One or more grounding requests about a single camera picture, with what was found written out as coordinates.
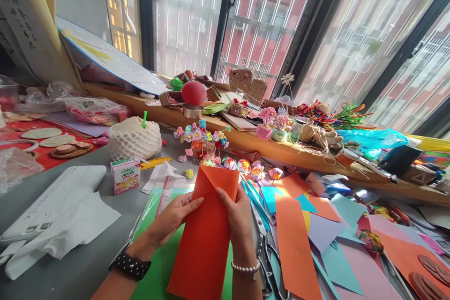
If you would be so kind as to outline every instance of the woman's right hand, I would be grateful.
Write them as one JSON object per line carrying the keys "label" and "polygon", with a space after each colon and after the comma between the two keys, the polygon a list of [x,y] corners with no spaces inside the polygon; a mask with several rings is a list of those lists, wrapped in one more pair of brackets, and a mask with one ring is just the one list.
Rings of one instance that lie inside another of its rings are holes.
{"label": "woman's right hand", "polygon": [[241,185],[238,187],[236,202],[233,202],[221,188],[218,187],[216,192],[228,214],[234,263],[243,267],[256,265],[252,210],[249,197]]}

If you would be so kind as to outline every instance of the black smartwatch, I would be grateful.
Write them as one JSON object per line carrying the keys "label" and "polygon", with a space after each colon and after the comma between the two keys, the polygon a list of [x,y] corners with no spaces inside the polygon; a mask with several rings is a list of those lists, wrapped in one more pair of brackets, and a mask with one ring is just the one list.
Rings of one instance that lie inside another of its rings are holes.
{"label": "black smartwatch", "polygon": [[113,259],[111,265],[109,265],[109,270],[119,270],[127,276],[131,277],[136,281],[142,280],[147,271],[150,268],[151,262],[143,262],[137,258],[133,258],[126,253],[130,242],[126,243],[125,246],[120,250],[120,252]]}

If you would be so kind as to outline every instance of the plastic bag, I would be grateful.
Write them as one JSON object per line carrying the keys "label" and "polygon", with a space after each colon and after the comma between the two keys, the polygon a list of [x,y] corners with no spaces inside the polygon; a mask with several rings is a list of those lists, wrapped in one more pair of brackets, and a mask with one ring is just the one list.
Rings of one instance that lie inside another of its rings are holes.
{"label": "plastic bag", "polygon": [[38,88],[27,88],[27,96],[24,104],[16,105],[15,109],[31,113],[55,113],[66,110],[66,105],[61,98],[78,97],[80,93],[65,82],[54,82],[48,85],[44,94]]}
{"label": "plastic bag", "polygon": [[363,151],[369,158],[376,158],[378,149],[396,148],[408,144],[408,138],[401,133],[386,130],[336,130],[344,138],[343,143],[357,142],[361,144]]}
{"label": "plastic bag", "polygon": [[19,148],[0,150],[0,197],[22,183],[25,177],[43,170],[41,164]]}
{"label": "plastic bag", "polygon": [[131,117],[131,111],[126,105],[107,98],[68,97],[61,100],[72,117],[85,123],[112,126]]}

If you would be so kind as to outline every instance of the straw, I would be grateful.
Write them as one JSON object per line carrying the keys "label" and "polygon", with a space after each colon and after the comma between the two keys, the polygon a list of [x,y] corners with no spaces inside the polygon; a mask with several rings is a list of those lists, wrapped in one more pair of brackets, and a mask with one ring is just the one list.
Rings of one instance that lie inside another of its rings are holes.
{"label": "straw", "polygon": [[147,120],[147,110],[144,111],[144,119],[143,119],[143,121],[142,121],[142,128],[143,128],[143,129],[145,129],[145,122],[146,122],[146,120]]}

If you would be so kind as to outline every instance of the orange paper scrap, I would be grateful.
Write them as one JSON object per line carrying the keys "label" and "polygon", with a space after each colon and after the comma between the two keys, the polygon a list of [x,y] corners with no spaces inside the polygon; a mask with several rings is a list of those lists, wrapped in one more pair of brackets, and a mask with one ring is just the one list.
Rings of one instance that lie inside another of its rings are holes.
{"label": "orange paper scrap", "polygon": [[216,194],[236,200],[239,172],[201,165],[192,199],[204,197],[188,215],[167,292],[187,300],[220,299],[230,245],[227,213]]}
{"label": "orange paper scrap", "polygon": [[317,210],[317,212],[312,212],[315,215],[321,216],[322,218],[327,218],[329,220],[333,220],[338,223],[341,222],[341,218],[339,218],[339,216],[333,210],[333,208],[330,205],[330,201],[327,198],[310,197],[309,201]]}
{"label": "orange paper scrap", "polygon": [[384,245],[384,251],[392,260],[395,267],[397,267],[397,269],[400,271],[400,273],[402,273],[403,277],[410,283],[412,287],[413,285],[409,280],[409,274],[411,272],[417,272],[434,282],[434,284],[438,286],[447,297],[450,298],[450,287],[445,286],[444,284],[437,281],[436,278],[430,272],[428,272],[425,267],[422,266],[419,259],[417,258],[418,255],[427,256],[448,273],[450,273],[449,269],[442,262],[440,262],[433,253],[428,251],[423,246],[415,245],[400,239],[390,237],[377,230],[374,230],[374,233],[380,237],[381,243]]}
{"label": "orange paper scrap", "polygon": [[293,199],[299,197],[310,189],[309,185],[295,173],[284,177],[283,179],[276,180],[273,182],[273,185],[276,186],[284,195]]}
{"label": "orange paper scrap", "polygon": [[277,237],[285,288],[304,300],[321,299],[300,202],[275,195]]}

